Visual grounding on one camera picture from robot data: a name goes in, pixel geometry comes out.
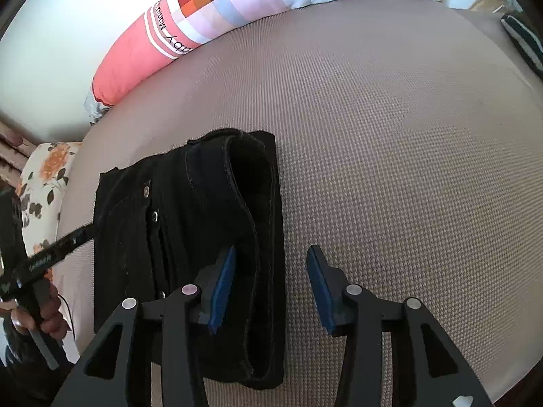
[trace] person's arm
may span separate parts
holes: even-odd
[[[42,308],[42,331],[60,340],[66,336],[68,325],[59,312],[60,299],[51,286],[51,300]],[[12,310],[4,319],[7,339],[5,352],[6,370],[21,397],[35,401],[35,405],[49,405],[73,367],[63,354],[60,367],[51,371],[37,349],[28,329],[35,329],[34,320],[23,310]]]

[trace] black jeans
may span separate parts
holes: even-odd
[[[255,389],[283,378],[284,246],[275,137],[217,130],[100,175],[94,207],[94,330],[127,297],[191,283],[236,247],[223,326],[198,347],[202,374]],[[154,360],[160,345],[156,345]]]

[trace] long pillow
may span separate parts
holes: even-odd
[[[237,27],[333,0],[159,0],[116,40],[92,80],[85,109],[96,123],[141,81]]]

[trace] person's hand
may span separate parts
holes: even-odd
[[[67,321],[59,312],[60,298],[56,287],[51,284],[49,289],[51,299],[40,310],[43,322],[40,329],[56,340],[61,340],[70,330]],[[12,323],[20,334],[28,334],[28,330],[36,330],[36,322],[28,312],[21,308],[12,310]]]

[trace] black sleeve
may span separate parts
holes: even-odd
[[[62,353],[60,367],[52,371],[47,367],[32,337],[19,334],[9,317],[4,319],[4,331],[7,339],[6,370],[17,391],[23,397],[35,400],[35,405],[49,405],[72,370],[73,364],[67,360],[66,354]]]

